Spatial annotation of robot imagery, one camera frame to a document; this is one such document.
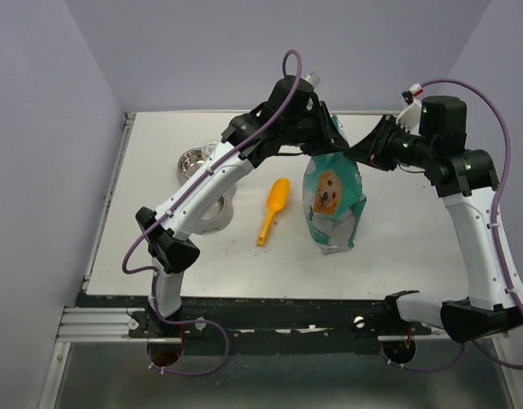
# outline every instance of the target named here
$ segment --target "teal bag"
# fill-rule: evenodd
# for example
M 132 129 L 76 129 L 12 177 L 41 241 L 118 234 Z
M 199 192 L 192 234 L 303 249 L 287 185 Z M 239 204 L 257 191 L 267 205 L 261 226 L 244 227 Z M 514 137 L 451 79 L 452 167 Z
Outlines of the teal bag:
M 342 133 L 337 117 L 332 119 Z M 366 202 L 356 162 L 343 153 L 311 158 L 303 176 L 302 202 L 309 232 L 323 254 L 354 247 Z

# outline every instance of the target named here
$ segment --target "white wall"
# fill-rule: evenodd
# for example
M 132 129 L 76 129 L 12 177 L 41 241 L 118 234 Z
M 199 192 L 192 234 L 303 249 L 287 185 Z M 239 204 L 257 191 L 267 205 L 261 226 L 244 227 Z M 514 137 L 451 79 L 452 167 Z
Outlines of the white wall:
M 0 1 L 0 409 L 37 405 L 121 111 L 62 0 Z
M 502 216 L 515 265 L 523 280 L 523 0 L 494 0 L 451 70 L 484 90 L 502 111 L 512 138 L 512 168 L 502 201 Z M 503 161 L 503 138 L 489 109 L 474 95 L 454 86 L 442 93 L 468 103 L 468 144 L 486 149 Z M 523 328 L 514 331 L 514 361 L 523 362 Z M 514 372 L 521 378 L 523 372 Z
M 128 111 L 254 107 L 287 49 L 333 109 L 396 108 L 446 75 L 489 0 L 66 0 Z

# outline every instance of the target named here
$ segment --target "metal dog bowl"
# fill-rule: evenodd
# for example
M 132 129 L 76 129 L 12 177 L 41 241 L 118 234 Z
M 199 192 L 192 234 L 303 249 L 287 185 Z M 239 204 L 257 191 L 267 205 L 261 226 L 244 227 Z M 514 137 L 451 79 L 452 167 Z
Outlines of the metal dog bowl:
M 201 147 L 195 147 L 180 156 L 176 166 L 176 177 L 181 185 L 186 183 L 203 166 L 205 161 L 203 150 Z M 233 185 L 225 192 L 201 217 L 192 233 L 206 234 L 225 228 L 233 218 L 232 198 L 236 191 L 237 188 Z

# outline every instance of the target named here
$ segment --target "orange scoop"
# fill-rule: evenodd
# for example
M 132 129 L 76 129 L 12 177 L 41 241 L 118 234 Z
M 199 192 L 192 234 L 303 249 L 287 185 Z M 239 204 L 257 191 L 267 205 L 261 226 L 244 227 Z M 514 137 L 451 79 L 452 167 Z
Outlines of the orange scoop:
M 288 193 L 290 193 L 290 181 L 285 177 L 278 179 L 271 187 L 271 192 L 269 192 L 269 197 L 267 198 L 267 216 L 256 245 L 265 245 L 273 218 L 278 211 L 281 211 L 286 206 Z

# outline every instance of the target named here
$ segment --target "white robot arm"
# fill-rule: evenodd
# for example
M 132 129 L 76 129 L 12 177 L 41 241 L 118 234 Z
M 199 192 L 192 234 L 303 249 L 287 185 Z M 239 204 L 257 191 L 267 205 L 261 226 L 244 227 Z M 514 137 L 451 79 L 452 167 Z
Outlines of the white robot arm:
M 197 248 L 188 240 L 196 223 L 233 184 L 265 158 L 277 154 L 281 146 L 289 145 L 310 156 L 341 151 L 345 157 L 379 170 L 394 170 L 398 164 L 416 166 L 424 169 L 424 175 L 435 186 L 457 232 L 468 273 L 468 298 L 455 300 L 450 294 L 434 299 L 418 291 L 390 295 L 388 300 L 394 303 L 401 320 L 445 329 L 460 343 L 523 324 L 491 236 L 491 230 L 498 228 L 513 293 L 523 300 L 523 285 L 514 268 L 500 215 L 497 223 L 491 223 L 491 203 L 498 185 L 496 171 L 488 153 L 465 149 L 466 106 L 458 98 L 428 97 L 421 104 L 414 87 L 409 91 L 410 105 L 397 118 L 383 117 L 364 140 L 349 147 L 324 102 L 302 79 L 290 104 L 293 109 L 287 110 L 254 144 L 211 169 L 267 122 L 290 91 L 290 84 L 290 79 L 280 80 L 268 102 L 234 118 L 209 160 L 175 195 L 155 210 L 143 208 L 137 213 L 143 230 L 164 218 L 147 235 L 153 265 L 158 270 L 152 295 L 158 299 L 161 315 L 168 317 L 181 306 L 184 270 L 198 256 Z M 410 131 L 417 126 L 420 135 L 413 135 Z M 203 173 L 210 175 L 199 182 Z M 172 204 L 185 193 L 187 197 L 170 213 Z

